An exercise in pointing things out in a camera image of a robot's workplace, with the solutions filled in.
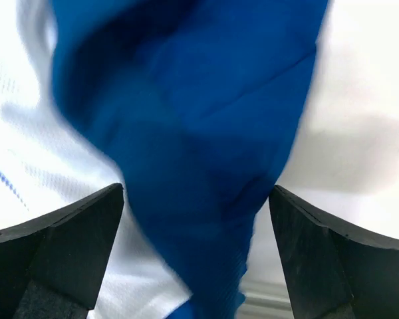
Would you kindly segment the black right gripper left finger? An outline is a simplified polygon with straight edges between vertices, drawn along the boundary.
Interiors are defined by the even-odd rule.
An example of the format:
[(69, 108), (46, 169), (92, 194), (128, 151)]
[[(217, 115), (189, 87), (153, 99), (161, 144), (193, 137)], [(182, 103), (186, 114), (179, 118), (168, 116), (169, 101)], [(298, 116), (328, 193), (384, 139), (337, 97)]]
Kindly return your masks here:
[(0, 230), (0, 318), (86, 318), (94, 309), (124, 206), (113, 183)]

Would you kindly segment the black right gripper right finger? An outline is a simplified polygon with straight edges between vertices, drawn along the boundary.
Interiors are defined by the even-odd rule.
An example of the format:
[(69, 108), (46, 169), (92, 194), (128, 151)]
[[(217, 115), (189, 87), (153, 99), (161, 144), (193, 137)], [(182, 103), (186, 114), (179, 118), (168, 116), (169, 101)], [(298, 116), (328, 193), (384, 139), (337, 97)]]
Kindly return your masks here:
[(399, 240), (323, 211), (281, 186), (269, 196), (295, 318), (399, 318)]

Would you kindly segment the blue white red jacket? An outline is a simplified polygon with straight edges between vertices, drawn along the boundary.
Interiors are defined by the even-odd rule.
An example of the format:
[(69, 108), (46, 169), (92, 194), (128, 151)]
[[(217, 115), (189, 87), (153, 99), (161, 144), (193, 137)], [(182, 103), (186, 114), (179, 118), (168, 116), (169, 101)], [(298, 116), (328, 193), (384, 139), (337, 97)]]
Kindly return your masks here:
[(326, 1), (0, 1), (0, 219), (111, 184), (89, 318), (233, 318)]

